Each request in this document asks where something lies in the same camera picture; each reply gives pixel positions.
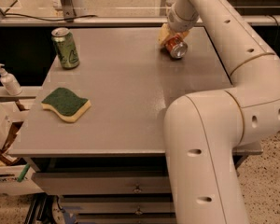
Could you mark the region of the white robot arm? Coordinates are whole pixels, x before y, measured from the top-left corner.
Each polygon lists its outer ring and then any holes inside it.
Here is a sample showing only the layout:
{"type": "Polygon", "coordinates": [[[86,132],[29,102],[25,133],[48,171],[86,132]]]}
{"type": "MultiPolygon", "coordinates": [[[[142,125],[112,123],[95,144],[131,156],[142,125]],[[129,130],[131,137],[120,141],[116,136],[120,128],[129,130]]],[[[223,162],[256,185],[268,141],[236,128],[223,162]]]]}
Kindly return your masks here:
{"type": "Polygon", "coordinates": [[[203,25],[229,89],[186,94],[164,118],[177,224],[249,224],[232,160],[237,146],[280,130],[280,58],[227,0],[176,0],[161,41],[203,25]]]}

